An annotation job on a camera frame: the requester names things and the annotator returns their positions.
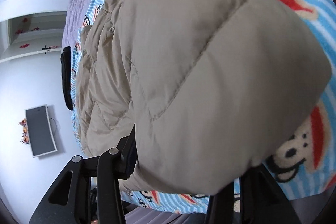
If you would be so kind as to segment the beige puffer jacket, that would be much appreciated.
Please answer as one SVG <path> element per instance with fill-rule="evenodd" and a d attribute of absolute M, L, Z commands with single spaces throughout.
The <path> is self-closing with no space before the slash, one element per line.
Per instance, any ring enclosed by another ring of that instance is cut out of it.
<path fill-rule="evenodd" d="M 85 154 L 135 133 L 122 191 L 218 193 L 289 139 L 331 78 L 311 30 L 278 0 L 105 0 L 81 48 Z"/>

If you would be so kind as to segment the folded black garment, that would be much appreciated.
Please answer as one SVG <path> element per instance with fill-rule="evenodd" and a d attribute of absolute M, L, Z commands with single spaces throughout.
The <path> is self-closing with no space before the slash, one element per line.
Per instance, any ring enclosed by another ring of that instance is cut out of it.
<path fill-rule="evenodd" d="M 64 102 L 68 110 L 73 110 L 73 102 L 71 98 L 71 47 L 63 48 L 60 56 L 61 74 L 62 74 L 62 89 Z"/>

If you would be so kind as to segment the purple quilted bedspread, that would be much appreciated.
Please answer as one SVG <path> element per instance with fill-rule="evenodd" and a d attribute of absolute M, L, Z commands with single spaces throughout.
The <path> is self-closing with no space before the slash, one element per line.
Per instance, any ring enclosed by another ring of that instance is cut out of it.
<path fill-rule="evenodd" d="M 77 42 L 78 30 L 81 28 L 90 2 L 91 0 L 69 1 L 66 12 L 66 23 L 62 37 L 62 48 L 73 48 L 75 46 L 75 43 Z"/>

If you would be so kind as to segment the blue striped monkey blanket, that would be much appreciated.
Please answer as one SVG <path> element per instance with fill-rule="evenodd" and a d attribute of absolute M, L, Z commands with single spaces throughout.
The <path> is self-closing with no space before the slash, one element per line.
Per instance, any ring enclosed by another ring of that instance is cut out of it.
<path fill-rule="evenodd" d="M 71 97 L 76 97 L 76 76 L 81 60 L 80 34 L 85 26 L 93 24 L 105 0 L 91 0 L 78 30 L 77 42 L 72 48 Z M 332 0 L 279 0 L 295 11 L 309 26 L 322 44 L 327 56 L 335 60 L 335 4 Z M 303 201 L 325 195 L 335 186 L 335 80 L 331 80 L 314 108 L 310 118 L 291 141 L 281 147 L 286 153 L 296 147 L 298 154 L 292 160 L 277 157 L 271 173 L 291 201 Z M 203 213 L 209 198 L 187 194 L 150 192 L 123 192 L 123 201 L 148 209 L 173 213 Z"/>

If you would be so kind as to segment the wall mounted monitor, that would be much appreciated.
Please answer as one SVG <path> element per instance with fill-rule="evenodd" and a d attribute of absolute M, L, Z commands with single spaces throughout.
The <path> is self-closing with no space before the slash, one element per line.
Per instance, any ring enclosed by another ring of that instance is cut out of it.
<path fill-rule="evenodd" d="M 52 133 L 47 105 L 27 109 L 25 114 L 33 157 L 57 152 L 58 149 Z"/>

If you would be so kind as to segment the white wall shelf niche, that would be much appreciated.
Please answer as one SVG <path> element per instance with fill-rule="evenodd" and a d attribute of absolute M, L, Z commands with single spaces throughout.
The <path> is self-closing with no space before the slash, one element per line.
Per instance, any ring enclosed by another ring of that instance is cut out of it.
<path fill-rule="evenodd" d="M 1 22 L 1 63 L 62 48 L 66 12 L 44 12 Z"/>

